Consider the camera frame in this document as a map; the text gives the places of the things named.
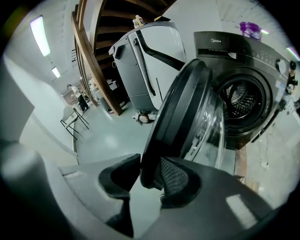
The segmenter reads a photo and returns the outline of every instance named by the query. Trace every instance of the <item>person in white shirt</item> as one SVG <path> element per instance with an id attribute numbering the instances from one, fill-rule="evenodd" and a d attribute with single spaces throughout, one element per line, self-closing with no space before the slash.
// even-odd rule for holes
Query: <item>person in white shirt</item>
<path id="1" fill-rule="evenodd" d="M 74 92 L 75 97 L 78 99 L 78 102 L 79 102 L 82 112 L 85 112 L 86 110 L 88 110 L 89 106 L 86 103 L 86 101 L 84 100 L 83 95 L 79 92 L 79 89 L 76 86 L 72 86 L 71 84 L 68 84 L 67 88 L 72 89 L 72 91 Z"/>

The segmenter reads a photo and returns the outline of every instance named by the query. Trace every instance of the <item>white and gray machine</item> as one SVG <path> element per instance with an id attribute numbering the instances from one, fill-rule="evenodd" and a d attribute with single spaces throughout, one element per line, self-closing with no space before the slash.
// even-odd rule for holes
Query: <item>white and gray machine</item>
<path id="1" fill-rule="evenodd" d="M 186 62 L 179 32 L 172 22 L 152 22 L 128 32 L 109 54 L 138 113 L 159 110 Z"/>

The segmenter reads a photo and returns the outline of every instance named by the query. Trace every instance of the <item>chair backrest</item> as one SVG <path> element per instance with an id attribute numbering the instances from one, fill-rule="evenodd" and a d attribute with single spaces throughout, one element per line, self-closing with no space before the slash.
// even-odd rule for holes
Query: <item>chair backrest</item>
<path id="1" fill-rule="evenodd" d="M 65 106 L 61 120 L 66 121 L 74 112 L 70 105 Z"/>

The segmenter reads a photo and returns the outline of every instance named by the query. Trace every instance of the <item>bottle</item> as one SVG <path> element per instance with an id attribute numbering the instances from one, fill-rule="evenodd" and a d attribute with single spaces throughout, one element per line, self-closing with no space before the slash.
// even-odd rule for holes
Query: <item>bottle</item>
<path id="1" fill-rule="evenodd" d="M 133 21 L 133 26 L 134 26 L 134 28 L 139 28 L 140 27 L 140 25 L 137 23 L 137 20 L 136 19 L 134 19 L 134 20 L 132 20 Z"/>
<path id="2" fill-rule="evenodd" d="M 145 24 L 143 19 L 139 15 L 135 15 L 135 17 L 136 17 L 136 21 L 139 24 L 139 26 L 142 27 Z"/>

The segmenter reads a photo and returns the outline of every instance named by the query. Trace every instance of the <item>black washing machine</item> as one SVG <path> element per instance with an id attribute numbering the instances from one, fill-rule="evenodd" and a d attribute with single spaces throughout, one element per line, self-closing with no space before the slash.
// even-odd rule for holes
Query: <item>black washing machine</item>
<path id="1" fill-rule="evenodd" d="M 226 148 L 255 141 L 279 112 L 289 62 L 271 47 L 238 34 L 195 32 L 197 58 L 212 70 L 212 88 L 228 113 Z"/>

